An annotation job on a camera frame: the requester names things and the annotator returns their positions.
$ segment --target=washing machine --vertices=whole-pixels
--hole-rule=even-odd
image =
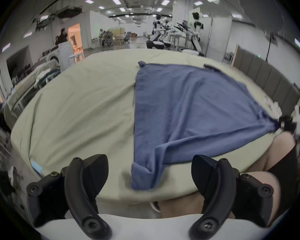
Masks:
[[[68,58],[73,54],[72,44],[70,41],[62,42],[53,47],[51,50],[46,50],[42,53],[46,62],[55,59],[59,63],[62,71],[65,71],[70,66]]]

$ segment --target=table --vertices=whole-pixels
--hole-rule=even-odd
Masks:
[[[169,50],[104,51],[69,67],[40,90],[24,109],[12,130],[11,142],[27,165],[32,169],[31,161],[36,161],[44,168],[43,175],[47,175],[68,166],[74,157],[85,159],[106,154],[109,176],[97,197],[99,200],[141,203],[195,192],[190,162],[169,166],[156,189],[135,191],[130,188],[134,85],[139,61],[196,67],[212,65],[245,83],[256,101],[273,116],[265,105],[264,91],[229,65]],[[279,131],[268,133],[215,159],[227,158],[233,167],[243,172],[264,154],[277,134]]]

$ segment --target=cable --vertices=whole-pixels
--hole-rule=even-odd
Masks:
[[[268,62],[269,52],[270,52],[270,48],[271,48],[271,41],[272,41],[272,32],[270,32],[269,48],[268,48],[267,57],[266,57],[266,59],[265,59],[266,62]]]

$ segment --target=blue object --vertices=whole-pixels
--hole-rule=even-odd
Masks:
[[[38,165],[35,161],[31,161],[31,165],[32,165],[32,168],[38,173],[40,174],[41,176],[42,175],[42,167],[40,165]]]
[[[279,127],[245,84],[218,69],[143,61],[139,65],[134,190],[155,188],[168,165],[236,150]]]

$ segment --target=gray padded wall panel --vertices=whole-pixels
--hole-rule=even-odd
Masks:
[[[291,115],[294,110],[294,106],[299,101],[299,98],[300,91],[296,87],[292,86],[286,100],[283,103],[283,106],[281,106],[282,114]]]
[[[259,70],[258,76],[256,77],[256,84],[261,87],[261,89],[264,89],[266,86],[268,77],[270,76],[272,66],[268,64],[267,62],[263,62],[262,66]]]
[[[280,74],[278,70],[272,67],[267,83],[265,84],[265,87],[263,89],[270,98],[272,98],[273,95],[275,94],[280,84],[281,78],[282,78],[282,74]]]
[[[237,52],[233,66],[251,78],[274,102],[278,102],[284,115],[291,115],[299,101],[300,91],[278,70],[243,49]]]
[[[241,49],[239,49],[237,51],[237,54],[236,54],[234,62],[233,62],[233,66],[237,69],[240,69],[241,62],[244,57],[244,52],[245,52],[245,50],[241,50]]]
[[[288,97],[291,88],[292,88],[291,83],[289,83],[289,81],[283,76],[281,78],[277,90],[275,91],[275,94],[273,95],[272,100],[274,102],[278,102],[279,106],[282,107]]]
[[[256,82],[262,63],[263,60],[261,58],[254,56],[247,74],[247,76],[251,78],[254,82]]]
[[[252,53],[246,51],[244,53],[242,62],[241,62],[241,66],[240,66],[240,70],[244,73],[244,74],[248,74],[249,68],[251,66],[253,57],[255,57],[255,55],[253,55]]]

